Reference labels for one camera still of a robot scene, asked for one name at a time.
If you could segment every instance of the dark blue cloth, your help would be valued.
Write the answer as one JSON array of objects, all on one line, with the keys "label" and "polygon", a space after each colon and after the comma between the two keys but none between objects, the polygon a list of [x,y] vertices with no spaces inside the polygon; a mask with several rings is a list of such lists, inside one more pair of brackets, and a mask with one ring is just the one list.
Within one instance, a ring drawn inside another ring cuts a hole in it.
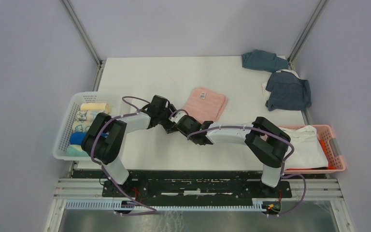
[{"label": "dark blue cloth", "polygon": [[[102,133],[101,134],[103,137],[106,137],[107,134]],[[82,145],[83,139],[86,136],[86,132],[75,132],[71,134],[71,137],[69,139],[70,144],[72,145]]]},{"label": "dark blue cloth", "polygon": [[241,56],[243,59],[243,68],[259,71],[276,72],[281,69],[288,69],[288,61],[262,50],[254,50]]},{"label": "dark blue cloth", "polygon": [[298,79],[291,72],[274,72],[265,89],[271,92],[270,98],[265,103],[269,111],[305,110],[312,105],[309,82]]}]

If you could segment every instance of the white cloth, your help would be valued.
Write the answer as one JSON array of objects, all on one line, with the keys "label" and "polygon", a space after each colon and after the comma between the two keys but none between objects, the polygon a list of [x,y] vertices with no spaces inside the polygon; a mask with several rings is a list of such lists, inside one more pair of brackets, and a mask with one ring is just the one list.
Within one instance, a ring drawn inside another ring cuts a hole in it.
[{"label": "white cloth", "polygon": [[306,126],[298,130],[280,127],[291,137],[291,143],[295,148],[294,153],[285,162],[285,169],[288,168],[321,168],[328,167],[328,159],[316,136],[316,128]]},{"label": "white cloth", "polygon": [[[289,69],[281,69],[281,70],[278,70],[276,71],[276,73],[280,73],[280,72],[289,72],[289,73],[292,73],[294,74],[298,79],[300,79],[300,76],[298,76],[298,74],[293,71],[293,70],[289,70]],[[261,84],[261,88],[262,88],[262,95],[264,96],[264,99],[266,101],[268,101],[268,99],[270,98],[270,95],[271,95],[271,92],[265,90],[267,88],[267,84],[268,82],[265,82],[265,83],[262,83]]]}]

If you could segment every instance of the white tag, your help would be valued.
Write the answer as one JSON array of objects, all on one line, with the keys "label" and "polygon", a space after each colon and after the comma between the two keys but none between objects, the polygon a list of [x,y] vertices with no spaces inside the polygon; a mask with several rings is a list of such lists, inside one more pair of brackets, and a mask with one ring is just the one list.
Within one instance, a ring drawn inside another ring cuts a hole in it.
[{"label": "white tag", "polygon": [[201,92],[201,94],[200,94],[200,99],[205,99],[205,95],[206,95],[206,93]]}]

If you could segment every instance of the gray wall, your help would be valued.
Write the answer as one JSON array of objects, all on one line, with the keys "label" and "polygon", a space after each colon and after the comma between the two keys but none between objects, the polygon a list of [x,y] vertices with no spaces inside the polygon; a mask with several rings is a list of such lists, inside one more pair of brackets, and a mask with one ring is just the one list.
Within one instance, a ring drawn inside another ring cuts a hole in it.
[{"label": "gray wall", "polygon": [[52,146],[96,66],[57,0],[0,0],[0,232],[41,231],[67,163]]},{"label": "gray wall", "polygon": [[72,0],[102,59],[287,56],[318,0]]},{"label": "gray wall", "polygon": [[330,1],[295,67],[310,81],[313,123],[336,131],[338,175],[356,229],[371,231],[371,1]]}]

